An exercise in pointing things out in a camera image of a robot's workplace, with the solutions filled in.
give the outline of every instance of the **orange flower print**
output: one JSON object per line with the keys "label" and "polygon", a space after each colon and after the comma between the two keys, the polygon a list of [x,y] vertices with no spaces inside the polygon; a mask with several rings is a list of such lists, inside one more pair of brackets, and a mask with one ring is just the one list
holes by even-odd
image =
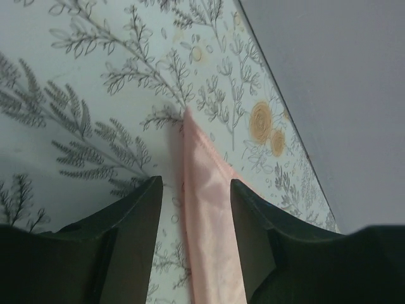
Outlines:
{"label": "orange flower print", "polygon": [[270,138],[271,151],[276,157],[281,156],[285,146],[285,135],[281,130],[275,130]]}
{"label": "orange flower print", "polygon": [[268,103],[258,102],[252,110],[249,121],[249,130],[252,138],[258,144],[265,144],[270,136],[272,126],[272,115]]}

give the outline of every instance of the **wall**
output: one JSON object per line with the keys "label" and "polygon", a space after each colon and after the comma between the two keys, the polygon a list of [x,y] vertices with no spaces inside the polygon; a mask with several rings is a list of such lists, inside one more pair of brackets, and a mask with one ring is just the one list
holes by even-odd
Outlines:
{"label": "wall", "polygon": [[405,3],[242,3],[340,230],[405,223]]}

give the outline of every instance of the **floral wallpaper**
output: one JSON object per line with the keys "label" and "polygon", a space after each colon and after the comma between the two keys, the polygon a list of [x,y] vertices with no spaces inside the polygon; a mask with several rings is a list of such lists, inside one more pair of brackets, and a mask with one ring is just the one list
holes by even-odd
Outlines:
{"label": "floral wallpaper", "polygon": [[268,201],[337,227],[232,0],[0,4],[0,216],[58,230],[165,183],[148,303],[190,303],[182,115]]}

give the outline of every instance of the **pink fabric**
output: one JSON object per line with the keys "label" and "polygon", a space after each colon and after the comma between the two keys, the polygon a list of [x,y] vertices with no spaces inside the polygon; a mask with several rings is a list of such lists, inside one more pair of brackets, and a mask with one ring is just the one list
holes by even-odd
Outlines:
{"label": "pink fabric", "polygon": [[241,179],[184,116],[184,208],[195,304],[246,304],[230,181]]}

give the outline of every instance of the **dark green object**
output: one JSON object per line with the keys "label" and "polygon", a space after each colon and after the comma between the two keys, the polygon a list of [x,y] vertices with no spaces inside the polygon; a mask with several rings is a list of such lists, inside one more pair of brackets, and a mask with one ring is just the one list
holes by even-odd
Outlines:
{"label": "dark green object", "polygon": [[329,232],[239,180],[231,206],[250,304],[405,303],[405,226]]}
{"label": "dark green object", "polygon": [[0,303],[145,304],[162,193],[152,177],[56,233],[0,226]]}

